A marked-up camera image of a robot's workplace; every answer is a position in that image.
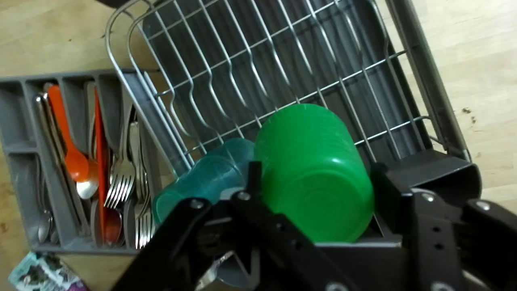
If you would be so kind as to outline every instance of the utensil handle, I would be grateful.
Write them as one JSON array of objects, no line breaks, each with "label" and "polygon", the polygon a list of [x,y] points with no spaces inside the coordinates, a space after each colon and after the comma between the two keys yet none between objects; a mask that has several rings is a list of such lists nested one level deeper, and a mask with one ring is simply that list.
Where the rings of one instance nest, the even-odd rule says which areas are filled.
[{"label": "utensil handle", "polygon": [[40,214],[45,212],[45,206],[44,206],[44,183],[42,183],[42,168],[40,168],[40,162],[39,159],[36,159],[36,206],[39,209]]},{"label": "utensil handle", "polygon": [[94,89],[95,96],[95,144],[97,144],[97,175],[99,175],[99,189],[97,189],[97,199],[99,199],[99,225],[100,225],[100,238],[105,241],[107,236],[107,209],[103,207],[107,201],[108,193],[108,151],[107,151],[107,141],[103,136],[103,125],[102,125],[102,112],[100,112],[100,102],[99,102],[99,92],[97,88]]},{"label": "utensil handle", "polygon": [[123,120],[121,120],[118,159],[128,157],[128,131],[129,131],[131,109],[133,109],[133,102],[129,96],[123,94]]},{"label": "utensil handle", "polygon": [[86,83],[86,99],[87,99],[87,156],[91,160],[95,159],[95,83]]},{"label": "utensil handle", "polygon": [[74,183],[71,181],[70,177],[65,177],[65,183],[70,189],[70,194],[71,194],[71,202],[76,209],[76,214],[78,214],[78,219],[79,219],[79,227],[81,227],[81,235],[89,235],[91,233],[91,227],[89,227],[89,222],[87,222],[87,217],[86,217],[86,211],[82,207],[82,201],[74,188]]},{"label": "utensil handle", "polygon": [[50,146],[50,156],[53,164],[61,168],[61,159],[63,159],[63,147],[61,141],[57,141],[52,135],[52,125],[49,120],[49,112],[47,112],[47,94],[36,97],[36,109],[37,109],[37,117],[42,126],[44,138],[47,144]]},{"label": "utensil handle", "polygon": [[129,147],[131,147],[131,162],[136,170],[136,198],[142,201],[142,144],[141,144],[141,126],[137,122],[129,125]]}]

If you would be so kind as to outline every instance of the orange handle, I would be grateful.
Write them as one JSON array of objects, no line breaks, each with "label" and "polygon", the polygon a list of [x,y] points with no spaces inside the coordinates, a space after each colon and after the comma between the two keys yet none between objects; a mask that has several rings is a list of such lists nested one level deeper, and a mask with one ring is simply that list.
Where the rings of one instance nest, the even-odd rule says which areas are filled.
[{"label": "orange handle", "polygon": [[49,86],[47,94],[53,118],[58,125],[61,141],[65,146],[65,168],[71,180],[86,181],[91,175],[89,160],[82,156],[82,152],[79,152],[79,149],[71,139],[61,89],[58,86]]},{"label": "orange handle", "polygon": [[108,151],[107,151],[107,141],[103,138],[103,125],[102,125],[102,112],[99,104],[99,94],[97,88],[94,89],[95,96],[95,144],[97,144],[97,198],[99,198],[99,222],[100,222],[100,238],[105,241],[107,236],[107,209],[103,207],[103,202],[107,201],[108,193]]}]

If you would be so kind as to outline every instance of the spoon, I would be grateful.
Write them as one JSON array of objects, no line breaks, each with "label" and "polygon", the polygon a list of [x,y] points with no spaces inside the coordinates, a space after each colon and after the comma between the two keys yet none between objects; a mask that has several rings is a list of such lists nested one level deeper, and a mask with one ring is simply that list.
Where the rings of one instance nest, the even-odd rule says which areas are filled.
[{"label": "spoon", "polygon": [[53,230],[53,232],[50,233],[50,243],[52,243],[52,244],[58,244],[58,243],[60,243],[60,236],[58,236],[58,232],[57,232],[57,230]]},{"label": "spoon", "polygon": [[63,167],[65,149],[60,139],[57,122],[50,109],[49,94],[42,94],[37,101],[39,101],[37,105],[40,112],[40,123],[45,125],[44,133],[45,133],[47,143],[52,144],[52,149],[53,149],[52,156],[53,156],[55,167],[60,168],[61,183],[66,186],[68,193],[71,194],[71,202],[74,206],[76,219],[78,219],[78,223],[81,225],[81,232],[87,233],[89,232],[87,219],[84,214],[81,198],[76,194],[78,191],[70,175],[66,173],[66,168]]},{"label": "spoon", "polygon": [[82,156],[71,139],[61,89],[55,84],[49,84],[47,94],[65,146],[65,168],[70,178],[76,181],[78,196],[81,199],[91,199],[99,188],[95,167]]},{"label": "spoon", "polygon": [[103,233],[103,243],[108,246],[118,244],[121,233],[123,233],[123,217],[115,209],[107,209],[105,215],[105,233]]},{"label": "spoon", "polygon": [[37,160],[37,165],[36,165],[36,196],[37,196],[37,204],[39,204],[39,209],[42,212],[42,220],[39,222],[39,227],[37,227],[37,241],[40,244],[44,244],[49,236],[50,236],[50,230],[52,230],[52,223],[53,223],[53,219],[52,219],[52,214],[50,211],[47,209],[45,206],[45,185],[44,185],[44,180],[42,180],[42,173],[40,173],[40,165],[39,165],[39,160]]}]

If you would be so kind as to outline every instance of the metal wire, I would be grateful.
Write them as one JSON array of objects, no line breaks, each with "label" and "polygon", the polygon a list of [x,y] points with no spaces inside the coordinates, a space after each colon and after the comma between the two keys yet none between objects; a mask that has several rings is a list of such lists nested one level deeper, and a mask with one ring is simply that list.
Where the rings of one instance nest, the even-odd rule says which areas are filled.
[{"label": "metal wire", "polygon": [[[276,110],[301,102],[338,114],[367,164],[427,151],[419,125],[427,117],[419,117],[394,65],[406,52],[391,50],[373,0],[136,0],[120,18],[142,4],[147,10],[131,17],[129,38],[142,36],[166,84],[147,86],[147,99],[173,96],[162,110],[178,139],[176,164],[191,168],[199,149],[252,139]],[[373,26],[362,26],[364,13]],[[144,76],[131,42],[128,54]]]}]

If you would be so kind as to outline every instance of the wire dish rack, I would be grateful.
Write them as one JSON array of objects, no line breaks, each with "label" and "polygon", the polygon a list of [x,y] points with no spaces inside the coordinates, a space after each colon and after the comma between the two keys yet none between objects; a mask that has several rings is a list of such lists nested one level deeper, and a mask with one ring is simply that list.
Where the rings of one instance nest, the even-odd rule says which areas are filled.
[{"label": "wire dish rack", "polygon": [[231,138],[254,141],[268,117],[301,102],[338,114],[367,167],[436,151],[454,164],[428,164],[435,168],[419,172],[419,183],[467,167],[469,151],[412,4],[386,0],[389,13],[380,7],[133,0],[110,20],[107,49],[176,177]]}]

